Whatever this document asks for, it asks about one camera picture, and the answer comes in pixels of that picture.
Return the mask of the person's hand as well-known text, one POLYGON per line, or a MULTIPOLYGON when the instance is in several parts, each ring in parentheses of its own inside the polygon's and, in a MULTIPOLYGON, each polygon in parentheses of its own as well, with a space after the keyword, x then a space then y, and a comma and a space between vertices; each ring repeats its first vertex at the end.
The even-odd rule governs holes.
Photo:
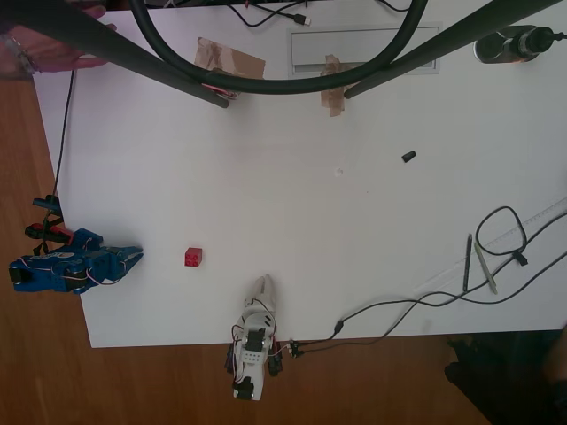
POLYGON ((35 73, 59 73, 103 66, 107 60, 16 25, 1 17, 1 79, 30 80, 35 73))

